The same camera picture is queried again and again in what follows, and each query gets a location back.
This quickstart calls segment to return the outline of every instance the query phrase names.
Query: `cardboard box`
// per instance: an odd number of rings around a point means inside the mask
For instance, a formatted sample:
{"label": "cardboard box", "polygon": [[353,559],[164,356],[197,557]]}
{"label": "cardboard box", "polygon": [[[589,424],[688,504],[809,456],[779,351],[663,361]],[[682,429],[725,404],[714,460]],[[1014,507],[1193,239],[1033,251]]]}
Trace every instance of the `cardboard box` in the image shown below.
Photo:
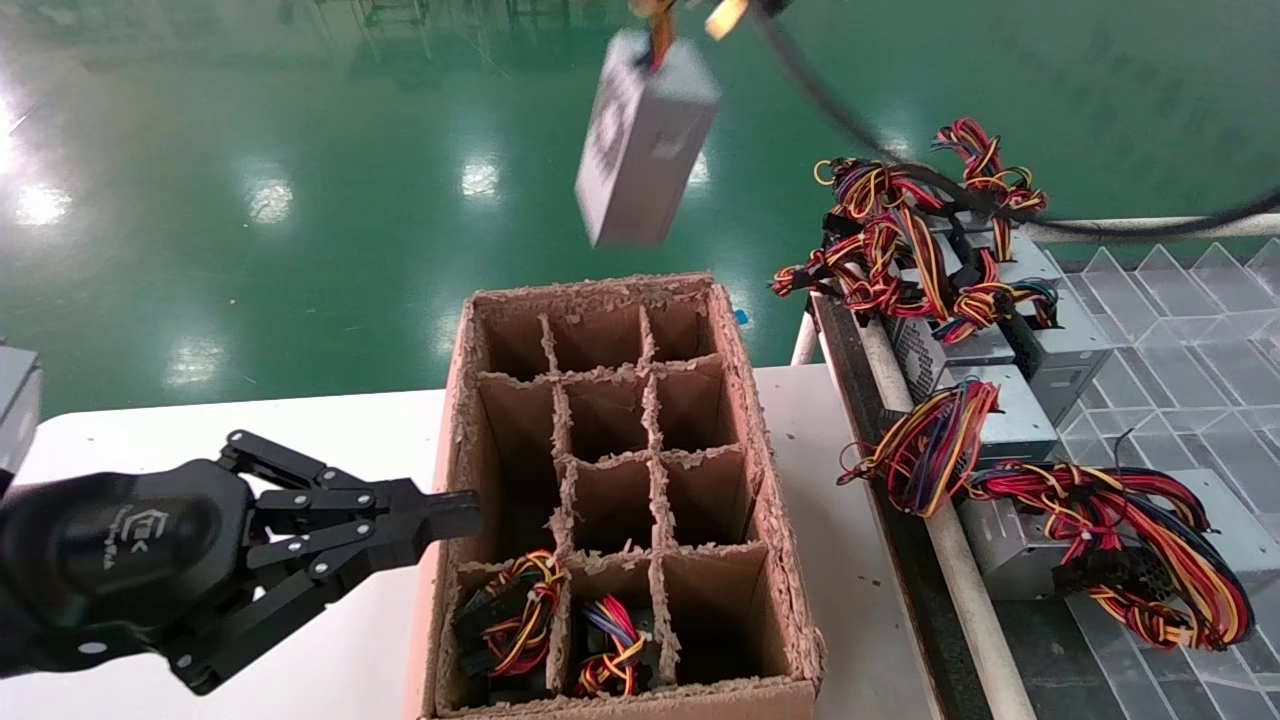
{"label": "cardboard box", "polygon": [[[438,489],[480,492],[486,529],[424,562],[410,717],[803,719],[822,638],[799,574],[751,366],[710,275],[480,292],[462,311]],[[504,562],[554,548],[567,598],[553,700],[486,707],[451,619]],[[575,698],[579,603],[650,606],[654,689]]]}

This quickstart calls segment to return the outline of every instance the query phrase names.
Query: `white table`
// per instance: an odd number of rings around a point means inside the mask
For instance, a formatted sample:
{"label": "white table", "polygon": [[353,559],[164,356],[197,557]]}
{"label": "white table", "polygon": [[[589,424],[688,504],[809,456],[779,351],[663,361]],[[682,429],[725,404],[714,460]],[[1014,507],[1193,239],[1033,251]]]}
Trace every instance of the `white table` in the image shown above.
{"label": "white table", "polygon": [[[851,433],[827,369],[764,368],[755,378],[829,651],[818,716],[936,716],[868,496],[833,482]],[[165,470],[216,457],[227,433],[248,429],[364,479],[410,475],[428,488],[443,402],[436,389],[61,415],[41,424],[17,483]],[[3,680],[0,719],[401,719],[416,591],[416,568],[375,575],[204,698],[160,656],[140,656]]]}

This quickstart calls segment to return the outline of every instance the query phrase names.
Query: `robotic arm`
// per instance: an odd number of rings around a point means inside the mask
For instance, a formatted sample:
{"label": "robotic arm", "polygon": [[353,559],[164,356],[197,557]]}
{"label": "robotic arm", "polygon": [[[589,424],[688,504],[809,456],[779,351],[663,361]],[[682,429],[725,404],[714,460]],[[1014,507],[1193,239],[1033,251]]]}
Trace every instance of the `robotic arm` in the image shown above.
{"label": "robotic arm", "polygon": [[[280,489],[255,498],[242,474]],[[374,573],[479,532],[472,492],[365,482],[244,430],[216,462],[17,487],[0,500],[0,678],[156,652],[206,694]]]}

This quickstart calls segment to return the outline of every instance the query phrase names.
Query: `box compartment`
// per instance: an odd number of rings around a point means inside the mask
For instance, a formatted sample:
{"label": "box compartment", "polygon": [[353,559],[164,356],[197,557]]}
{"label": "box compartment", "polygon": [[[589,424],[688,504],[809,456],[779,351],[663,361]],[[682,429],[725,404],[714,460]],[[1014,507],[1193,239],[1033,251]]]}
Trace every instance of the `box compartment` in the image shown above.
{"label": "box compartment", "polygon": [[701,296],[687,302],[667,302],[646,307],[653,336],[653,361],[692,360],[716,352],[707,301]]}
{"label": "box compartment", "polygon": [[726,400],[724,368],[710,356],[658,374],[658,429],[663,450],[707,450],[737,442]]}
{"label": "box compartment", "polygon": [[649,446],[644,427],[644,384],[634,374],[564,386],[568,396],[570,451],[595,462]]}
{"label": "box compartment", "polygon": [[532,550],[550,550],[548,528],[561,505],[552,462],[552,386],[502,377],[479,382],[481,415],[471,448],[470,487],[480,492],[485,529],[463,562],[504,562]]}
{"label": "box compartment", "polygon": [[753,491],[741,448],[663,452],[662,468],[676,544],[737,544],[746,539]]}
{"label": "box compartment", "polygon": [[678,684],[788,673],[764,571],[767,555],[763,544],[751,544],[662,560],[671,629],[680,643]]}
{"label": "box compartment", "polygon": [[479,316],[480,363],[477,369],[532,380],[550,372],[550,337],[545,315],[481,313]]}
{"label": "box compartment", "polygon": [[[449,594],[452,602],[449,603],[448,623],[444,629],[444,642],[449,648],[447,657],[442,661],[440,666],[440,701],[448,710],[458,711],[465,708],[481,708],[486,705],[489,697],[489,682],[485,678],[476,678],[467,675],[462,671],[460,665],[462,655],[466,652],[462,650],[463,643],[470,644],[471,641],[461,641],[453,633],[453,618],[457,616],[458,611],[467,603],[471,597],[481,591],[493,578],[498,575],[499,571],[507,565],[480,565],[470,564],[460,566],[451,578],[449,582]],[[567,594],[562,597],[561,609],[564,609],[567,601]],[[563,618],[557,619],[561,624],[564,623]],[[556,633],[552,633],[553,643],[557,639]],[[552,692],[559,689],[561,682],[558,676],[549,676],[548,671],[552,670],[552,664],[544,660],[541,665],[534,670],[547,687],[552,688]]]}
{"label": "box compartment", "polygon": [[608,555],[652,547],[650,487],[644,459],[579,462],[573,479],[573,548]]}
{"label": "box compartment", "polygon": [[640,361],[640,307],[628,305],[549,319],[557,369],[585,373]]}
{"label": "box compartment", "polygon": [[[614,556],[604,559],[600,562],[584,562],[571,568],[570,587],[573,602],[568,616],[568,634],[572,641],[564,679],[566,694],[576,696],[582,662],[590,657],[590,653],[586,652],[585,625],[589,621],[582,615],[584,606],[588,602],[612,594],[628,612],[632,612],[631,620],[636,623],[635,611],[643,610],[653,614],[657,606],[654,593],[650,589],[650,575],[654,571],[653,561],[648,556]],[[657,688],[669,684],[658,675],[659,639],[652,637],[649,642],[654,643],[653,648],[645,651],[652,660],[653,679],[652,683],[641,685],[637,696],[650,692],[650,685]]]}

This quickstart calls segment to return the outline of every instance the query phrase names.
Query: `green epoxy floor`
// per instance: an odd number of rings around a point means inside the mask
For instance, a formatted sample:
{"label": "green epoxy floor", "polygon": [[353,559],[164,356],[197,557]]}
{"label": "green epoxy floor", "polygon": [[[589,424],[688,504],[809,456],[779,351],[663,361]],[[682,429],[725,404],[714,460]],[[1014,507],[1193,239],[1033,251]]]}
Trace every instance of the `green epoxy floor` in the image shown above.
{"label": "green epoxy floor", "polygon": [[[817,241],[812,164],[858,149],[754,31],[696,40],[724,101],[667,245],[593,251],[572,183],[625,0],[410,13],[0,0],[0,334],[44,355],[46,415],[439,387],[472,291],[628,273],[710,269],[753,360],[787,360],[800,305],[767,281]],[[1280,181],[1277,13],[799,0],[787,23],[886,141],[923,156],[973,114],[1079,218]]]}

